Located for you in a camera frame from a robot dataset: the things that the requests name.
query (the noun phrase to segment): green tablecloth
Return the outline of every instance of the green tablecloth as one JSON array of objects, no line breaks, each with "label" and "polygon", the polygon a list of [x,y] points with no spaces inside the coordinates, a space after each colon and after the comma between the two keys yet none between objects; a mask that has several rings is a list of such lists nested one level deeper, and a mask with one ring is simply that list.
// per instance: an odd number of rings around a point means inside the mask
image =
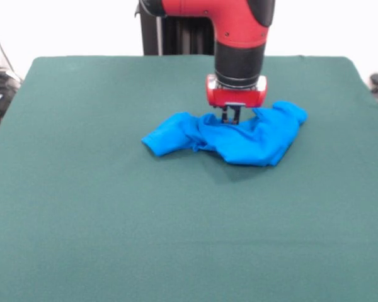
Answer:
[{"label": "green tablecloth", "polygon": [[145,134],[210,111],[212,71],[34,62],[0,129],[0,302],[378,302],[378,105],[352,63],[265,60],[266,105],[309,113],[276,168],[153,157]]}]

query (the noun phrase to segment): crumpled fabric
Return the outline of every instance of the crumpled fabric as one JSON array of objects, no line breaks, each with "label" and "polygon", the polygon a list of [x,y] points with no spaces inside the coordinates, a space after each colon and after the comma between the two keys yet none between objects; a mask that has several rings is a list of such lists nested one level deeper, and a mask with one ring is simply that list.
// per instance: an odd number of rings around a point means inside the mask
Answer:
[{"label": "crumpled fabric", "polygon": [[276,166],[295,140],[307,112],[279,101],[253,109],[255,117],[239,125],[221,123],[214,114],[177,113],[142,139],[156,156],[191,148],[217,152],[229,164]]}]

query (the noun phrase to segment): blue cloth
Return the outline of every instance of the blue cloth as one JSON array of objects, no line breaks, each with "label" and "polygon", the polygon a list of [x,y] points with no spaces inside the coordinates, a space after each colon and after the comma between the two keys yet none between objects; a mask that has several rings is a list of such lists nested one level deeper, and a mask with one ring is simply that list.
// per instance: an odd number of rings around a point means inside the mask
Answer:
[{"label": "blue cloth", "polygon": [[256,116],[239,125],[221,123],[213,114],[200,118],[177,113],[142,139],[156,156],[192,148],[217,152],[237,165],[277,165],[307,120],[302,108],[277,102],[272,109],[257,108]]}]

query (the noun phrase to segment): white wall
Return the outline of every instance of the white wall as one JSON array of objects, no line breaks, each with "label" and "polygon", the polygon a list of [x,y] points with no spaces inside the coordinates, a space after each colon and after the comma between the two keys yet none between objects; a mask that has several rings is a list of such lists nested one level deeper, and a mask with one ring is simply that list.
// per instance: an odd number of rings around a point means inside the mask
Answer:
[{"label": "white wall", "polygon": [[[142,55],[136,5],[136,0],[0,1],[0,39],[21,75],[38,56]],[[378,71],[378,0],[277,0],[266,52],[344,55],[366,80]]]}]

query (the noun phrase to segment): green table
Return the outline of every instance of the green table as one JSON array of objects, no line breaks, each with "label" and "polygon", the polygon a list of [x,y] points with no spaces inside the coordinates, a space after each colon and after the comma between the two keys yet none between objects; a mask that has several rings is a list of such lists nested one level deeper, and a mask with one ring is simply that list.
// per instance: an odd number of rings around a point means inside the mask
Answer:
[{"label": "green table", "polygon": [[275,168],[152,156],[163,119],[210,110],[212,71],[34,62],[0,129],[0,302],[378,302],[378,104],[353,64],[266,59],[266,105],[309,112]]}]

